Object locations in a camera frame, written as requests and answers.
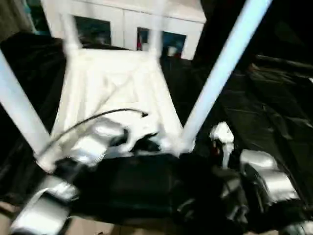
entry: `black cable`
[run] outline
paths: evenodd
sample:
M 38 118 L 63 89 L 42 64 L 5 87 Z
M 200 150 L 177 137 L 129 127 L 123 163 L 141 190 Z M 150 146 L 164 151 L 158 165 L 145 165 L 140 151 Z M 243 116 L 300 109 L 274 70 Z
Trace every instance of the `black cable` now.
M 113 109 L 113 110 L 109 110 L 109 111 L 105 111 L 103 113 L 100 113 L 100 114 L 96 114 L 96 115 L 93 115 L 83 121 L 80 121 L 78 123 L 76 123 L 75 125 L 73 125 L 72 127 L 70 127 L 69 129 L 67 129 L 66 131 L 62 132 L 61 134 L 59 134 L 56 138 L 54 138 L 52 141 L 50 141 L 49 144 L 47 144 L 47 146 L 39 153 L 37 154 L 36 158 L 40 158 L 51 146 L 53 146 L 57 141 L 60 140 L 60 138 L 62 138 L 64 135 L 68 134 L 70 131 L 76 129 L 78 126 L 84 124 L 84 123 L 87 123 L 91 120 L 94 120 L 98 117 L 101 117 L 101 116 L 104 116 L 104 115 L 107 115 L 107 114 L 111 114 L 111 113 L 116 113 L 116 112 L 123 112 L 123 111 L 132 111 L 132 112 L 138 112 L 138 113 L 141 113 L 142 117 L 145 117 L 148 115 L 148 113 L 142 111 L 142 110 L 139 110 L 139 109 Z

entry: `white pole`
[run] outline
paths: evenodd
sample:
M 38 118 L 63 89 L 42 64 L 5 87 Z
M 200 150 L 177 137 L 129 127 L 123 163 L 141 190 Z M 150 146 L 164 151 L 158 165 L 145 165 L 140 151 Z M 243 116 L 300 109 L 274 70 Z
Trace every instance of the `white pole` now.
M 239 17 L 183 129 L 181 140 L 192 147 L 207 115 L 238 63 L 272 0 L 246 0 Z
M 151 55 L 160 57 L 162 53 L 162 26 L 163 15 L 167 6 L 167 0 L 157 0 L 154 3 L 151 30 L 149 33 L 149 52 Z
M 29 102 L 1 50 L 0 102 L 34 153 L 40 153 L 50 141 L 49 133 Z

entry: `white metal leg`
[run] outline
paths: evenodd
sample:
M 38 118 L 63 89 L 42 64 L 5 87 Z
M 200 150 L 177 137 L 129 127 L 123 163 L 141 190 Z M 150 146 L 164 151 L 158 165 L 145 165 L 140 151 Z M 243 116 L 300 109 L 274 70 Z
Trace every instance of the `white metal leg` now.
M 247 0 L 186 122 L 182 141 L 192 146 L 272 0 Z
M 34 153 L 38 154 L 50 141 L 49 133 L 1 51 L 0 71 L 0 102 Z

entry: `black tarp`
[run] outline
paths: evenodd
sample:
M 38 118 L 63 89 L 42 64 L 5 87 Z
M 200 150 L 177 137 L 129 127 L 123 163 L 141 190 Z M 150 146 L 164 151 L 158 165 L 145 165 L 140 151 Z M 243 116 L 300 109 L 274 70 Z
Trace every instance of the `black tarp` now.
M 20 33 L 0 47 L 45 126 L 51 130 L 66 64 L 62 41 Z M 185 123 L 210 68 L 194 67 L 188 61 L 169 57 L 162 58 L 161 65 L 178 116 Z M 240 147 L 266 151 L 286 165 L 301 195 L 312 204 L 312 94 L 313 84 L 307 78 L 255 67 L 235 71 L 198 135 L 195 152 L 208 156 L 211 127 L 227 121 Z M 0 118 L 8 132 L 2 133 L 0 193 L 2 198 L 18 203 L 25 199 L 42 172 L 4 110 Z

